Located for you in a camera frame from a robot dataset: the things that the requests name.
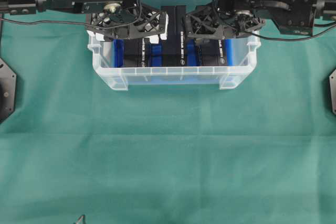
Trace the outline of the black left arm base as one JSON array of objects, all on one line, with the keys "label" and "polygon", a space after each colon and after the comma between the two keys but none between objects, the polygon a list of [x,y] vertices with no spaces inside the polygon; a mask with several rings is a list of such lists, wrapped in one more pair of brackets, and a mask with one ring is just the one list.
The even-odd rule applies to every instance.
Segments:
[{"label": "black left arm base", "polygon": [[1,59],[1,123],[15,111],[16,73]]}]

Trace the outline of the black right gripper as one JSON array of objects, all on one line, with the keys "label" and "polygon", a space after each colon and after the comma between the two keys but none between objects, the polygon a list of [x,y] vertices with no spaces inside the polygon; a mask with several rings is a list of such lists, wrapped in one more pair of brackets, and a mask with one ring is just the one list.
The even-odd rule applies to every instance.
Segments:
[{"label": "black right gripper", "polygon": [[224,19],[215,14],[210,6],[197,6],[185,15],[184,30],[188,39],[193,39],[196,46],[209,43],[209,40],[237,39],[250,36],[260,31],[266,24],[262,18],[238,14]]}]

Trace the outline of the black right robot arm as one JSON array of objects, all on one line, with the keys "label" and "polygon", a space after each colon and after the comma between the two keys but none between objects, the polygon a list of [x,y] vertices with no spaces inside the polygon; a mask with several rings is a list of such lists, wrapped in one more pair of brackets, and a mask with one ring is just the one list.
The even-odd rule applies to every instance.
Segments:
[{"label": "black right robot arm", "polygon": [[335,28],[335,0],[211,0],[185,15],[185,35],[198,43],[257,36],[267,20],[290,41]]}]

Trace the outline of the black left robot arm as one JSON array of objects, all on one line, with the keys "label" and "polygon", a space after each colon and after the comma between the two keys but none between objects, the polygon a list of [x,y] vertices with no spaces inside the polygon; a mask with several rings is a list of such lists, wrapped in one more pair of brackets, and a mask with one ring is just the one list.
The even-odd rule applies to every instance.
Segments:
[{"label": "black left robot arm", "polygon": [[141,0],[1,0],[1,14],[32,15],[52,10],[86,14],[88,34],[98,41],[145,39],[157,44],[167,39],[167,12]]}]

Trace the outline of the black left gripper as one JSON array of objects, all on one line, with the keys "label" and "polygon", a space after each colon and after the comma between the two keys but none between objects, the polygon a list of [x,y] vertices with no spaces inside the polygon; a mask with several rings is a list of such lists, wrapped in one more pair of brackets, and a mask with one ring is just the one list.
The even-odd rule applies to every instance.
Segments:
[{"label": "black left gripper", "polygon": [[166,35],[168,15],[147,5],[123,9],[111,4],[102,13],[87,14],[86,22],[99,27],[87,28],[89,40],[93,42],[148,38],[150,43],[158,44],[160,36]]}]

